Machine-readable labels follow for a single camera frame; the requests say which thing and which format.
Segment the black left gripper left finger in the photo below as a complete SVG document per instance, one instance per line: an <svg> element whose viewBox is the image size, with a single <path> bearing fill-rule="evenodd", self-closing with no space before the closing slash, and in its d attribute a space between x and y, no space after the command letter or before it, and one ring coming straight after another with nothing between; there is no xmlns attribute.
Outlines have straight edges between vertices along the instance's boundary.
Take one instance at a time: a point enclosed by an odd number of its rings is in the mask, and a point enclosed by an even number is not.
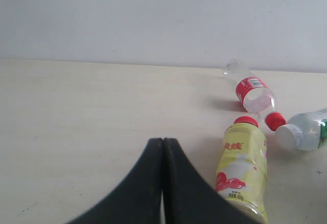
<svg viewBox="0 0 327 224"><path fill-rule="evenodd" d="M163 154L163 139L150 139L117 187L70 223L160 223Z"/></svg>

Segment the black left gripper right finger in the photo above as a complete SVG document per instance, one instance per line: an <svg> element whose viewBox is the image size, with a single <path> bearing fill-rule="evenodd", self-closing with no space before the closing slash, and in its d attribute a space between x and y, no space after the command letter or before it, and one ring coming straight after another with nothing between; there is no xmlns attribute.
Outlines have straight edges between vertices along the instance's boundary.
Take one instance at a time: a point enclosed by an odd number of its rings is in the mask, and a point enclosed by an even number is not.
<svg viewBox="0 0 327 224"><path fill-rule="evenodd" d="M166 223L257 223L214 191L174 138L163 140L163 208Z"/></svg>

